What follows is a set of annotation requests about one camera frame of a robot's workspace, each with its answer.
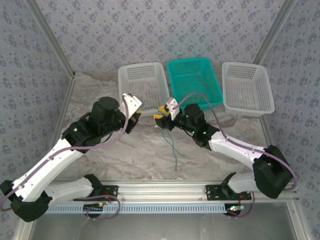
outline blue patterned wall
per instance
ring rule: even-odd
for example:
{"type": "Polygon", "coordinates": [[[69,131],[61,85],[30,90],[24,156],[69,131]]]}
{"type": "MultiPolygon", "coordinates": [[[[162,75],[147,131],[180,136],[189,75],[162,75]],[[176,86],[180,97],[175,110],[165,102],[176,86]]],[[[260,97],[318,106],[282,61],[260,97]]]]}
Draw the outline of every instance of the blue patterned wall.
{"type": "MultiPolygon", "coordinates": [[[[0,183],[49,148],[69,79],[23,0],[0,1],[0,183]]],[[[17,217],[0,212],[0,240],[17,217]]]]}
{"type": "Polygon", "coordinates": [[[252,62],[284,0],[36,0],[74,71],[252,62]]]}
{"type": "Polygon", "coordinates": [[[312,234],[320,239],[320,2],[299,0],[264,59],[275,111],[273,138],[299,178],[312,234]]]}

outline green wire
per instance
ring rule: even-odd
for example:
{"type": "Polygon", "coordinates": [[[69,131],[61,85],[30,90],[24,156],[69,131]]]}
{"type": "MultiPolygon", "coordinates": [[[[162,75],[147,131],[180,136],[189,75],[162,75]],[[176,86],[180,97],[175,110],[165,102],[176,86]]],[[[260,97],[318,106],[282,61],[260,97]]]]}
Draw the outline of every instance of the green wire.
{"type": "MultiPolygon", "coordinates": [[[[161,114],[162,114],[162,112],[160,112],[159,109],[158,109],[156,106],[143,107],[143,109],[156,109],[156,110],[158,111],[158,113],[161,113],[161,114]]],[[[166,136],[165,136],[165,134],[164,134],[164,132],[163,132],[163,129],[161,129],[161,130],[158,131],[157,133],[161,133],[163,139],[172,147],[172,152],[173,152],[173,155],[174,155],[174,158],[175,158],[175,171],[177,172],[177,171],[178,171],[178,158],[177,158],[176,152],[177,152],[179,155],[183,156],[183,157],[184,157],[184,155],[181,154],[180,152],[178,152],[178,150],[175,148],[175,141],[174,141],[173,138],[171,137],[169,130],[167,130],[167,133],[168,133],[168,135],[169,135],[169,138],[172,140],[172,144],[166,139],[166,136]]]]}

